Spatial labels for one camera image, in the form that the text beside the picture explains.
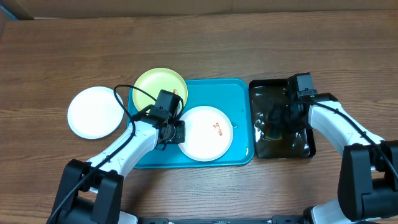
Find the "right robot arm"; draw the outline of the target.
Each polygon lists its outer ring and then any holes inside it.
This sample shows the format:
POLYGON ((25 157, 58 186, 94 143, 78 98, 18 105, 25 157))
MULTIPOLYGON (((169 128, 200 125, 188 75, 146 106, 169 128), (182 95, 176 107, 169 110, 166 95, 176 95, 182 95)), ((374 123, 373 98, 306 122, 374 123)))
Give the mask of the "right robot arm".
POLYGON ((397 141, 368 131, 330 93, 276 104, 267 120, 282 134, 315 129, 342 156, 337 197, 309 208, 303 222, 371 223, 397 216, 397 141))

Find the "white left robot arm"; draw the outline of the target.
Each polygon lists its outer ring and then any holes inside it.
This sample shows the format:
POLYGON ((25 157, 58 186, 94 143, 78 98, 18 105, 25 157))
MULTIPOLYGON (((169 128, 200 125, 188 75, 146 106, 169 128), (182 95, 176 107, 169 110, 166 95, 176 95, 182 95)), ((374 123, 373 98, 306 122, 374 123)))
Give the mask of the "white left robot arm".
POLYGON ((121 210, 124 179, 159 144, 184 140, 184 121, 160 129, 137 121, 88 162, 71 160, 63 170, 48 223, 138 223, 135 215, 121 210))

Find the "white plate with sauce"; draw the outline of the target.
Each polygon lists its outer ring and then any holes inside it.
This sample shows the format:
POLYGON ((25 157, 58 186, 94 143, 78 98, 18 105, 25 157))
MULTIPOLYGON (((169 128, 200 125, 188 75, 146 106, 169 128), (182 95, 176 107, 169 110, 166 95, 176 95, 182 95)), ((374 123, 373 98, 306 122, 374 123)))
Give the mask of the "white plate with sauce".
POLYGON ((123 100, 105 86, 81 91, 70 103, 67 121, 70 129, 84 139, 100 139, 113 133, 124 116, 123 100))

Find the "yellow plate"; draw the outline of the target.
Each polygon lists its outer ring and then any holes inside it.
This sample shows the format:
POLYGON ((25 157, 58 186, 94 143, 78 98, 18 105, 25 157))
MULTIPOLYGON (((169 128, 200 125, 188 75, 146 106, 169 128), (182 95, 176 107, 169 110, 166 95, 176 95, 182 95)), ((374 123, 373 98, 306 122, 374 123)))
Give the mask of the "yellow plate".
MULTIPOLYGON (((135 87, 157 98, 160 90, 175 93, 183 99, 185 106, 188 98, 188 88, 185 80, 175 71, 169 68, 153 68, 144 72, 135 82, 135 87)), ((140 111, 147 105, 153 105, 155 101, 143 92, 133 89, 132 101, 136 110, 140 111)))

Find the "green yellow sponge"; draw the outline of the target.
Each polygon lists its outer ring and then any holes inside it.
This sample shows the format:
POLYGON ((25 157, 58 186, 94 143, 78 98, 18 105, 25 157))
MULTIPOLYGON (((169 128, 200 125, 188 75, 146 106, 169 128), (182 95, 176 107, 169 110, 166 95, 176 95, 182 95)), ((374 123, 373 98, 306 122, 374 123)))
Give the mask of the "green yellow sponge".
POLYGON ((268 126, 264 138, 270 141, 277 141, 282 138, 282 134, 278 128, 268 126))

